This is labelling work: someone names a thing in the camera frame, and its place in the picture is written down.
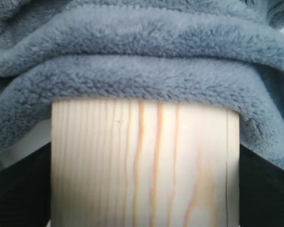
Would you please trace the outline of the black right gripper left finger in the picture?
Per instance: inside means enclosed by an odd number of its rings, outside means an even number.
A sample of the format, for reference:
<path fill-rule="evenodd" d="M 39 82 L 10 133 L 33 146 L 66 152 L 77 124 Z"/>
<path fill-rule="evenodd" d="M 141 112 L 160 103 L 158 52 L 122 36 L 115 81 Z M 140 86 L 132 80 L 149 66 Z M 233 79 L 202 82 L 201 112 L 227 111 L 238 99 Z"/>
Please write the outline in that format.
<path fill-rule="evenodd" d="M 0 171 L 0 227 L 47 226 L 50 200 L 50 143 Z"/>

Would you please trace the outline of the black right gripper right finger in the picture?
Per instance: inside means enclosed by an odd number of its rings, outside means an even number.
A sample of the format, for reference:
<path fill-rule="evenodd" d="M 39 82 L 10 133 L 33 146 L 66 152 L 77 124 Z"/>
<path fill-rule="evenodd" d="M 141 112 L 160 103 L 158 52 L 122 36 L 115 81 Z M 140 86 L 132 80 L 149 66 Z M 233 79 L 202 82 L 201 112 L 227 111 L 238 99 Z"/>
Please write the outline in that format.
<path fill-rule="evenodd" d="M 284 227 L 284 170 L 240 146 L 240 226 Z"/>

